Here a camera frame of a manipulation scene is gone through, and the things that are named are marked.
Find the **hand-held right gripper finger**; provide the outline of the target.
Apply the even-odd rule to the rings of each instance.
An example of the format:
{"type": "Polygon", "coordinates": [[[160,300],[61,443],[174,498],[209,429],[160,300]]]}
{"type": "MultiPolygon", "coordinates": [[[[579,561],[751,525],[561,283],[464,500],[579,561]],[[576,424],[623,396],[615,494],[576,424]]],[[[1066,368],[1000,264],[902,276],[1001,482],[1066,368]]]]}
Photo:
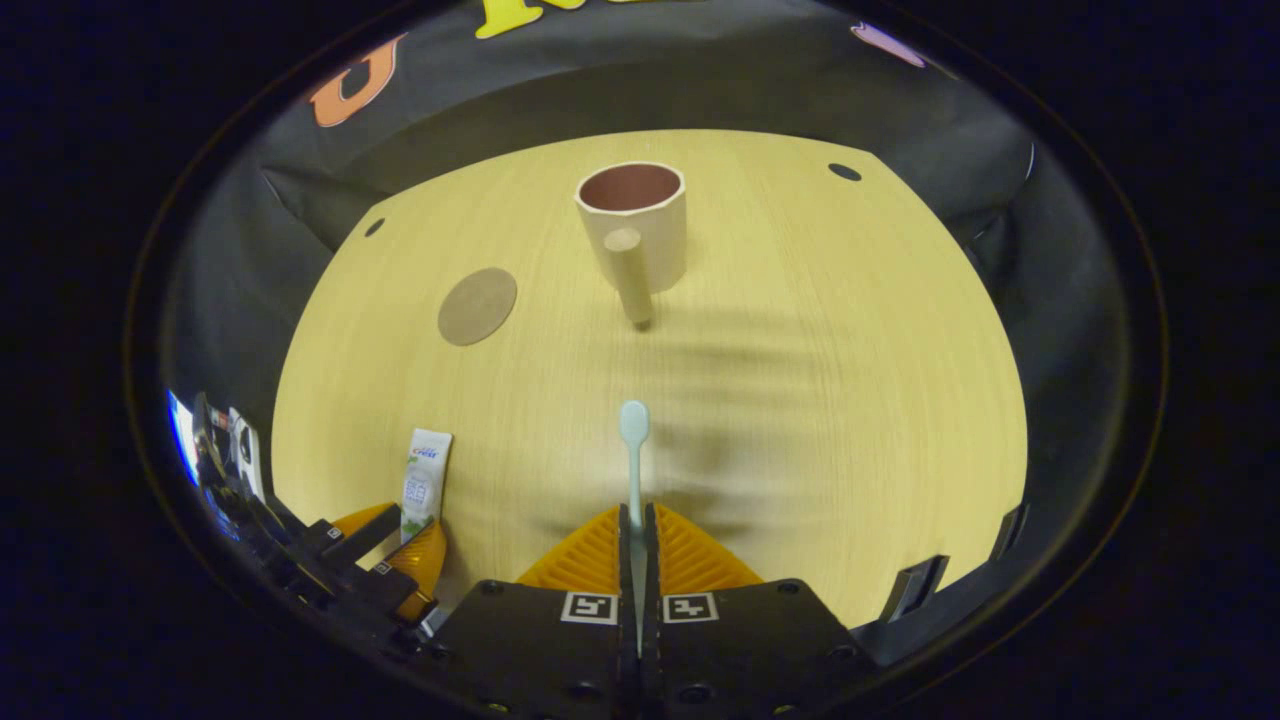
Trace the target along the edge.
{"type": "Polygon", "coordinates": [[[474,719],[634,717],[631,538],[620,505],[516,582],[479,582],[430,641],[431,684],[474,719]]]}
{"type": "Polygon", "coordinates": [[[645,719],[819,719],[879,671],[805,582],[673,592],[655,503],[644,542],[645,719]]]}

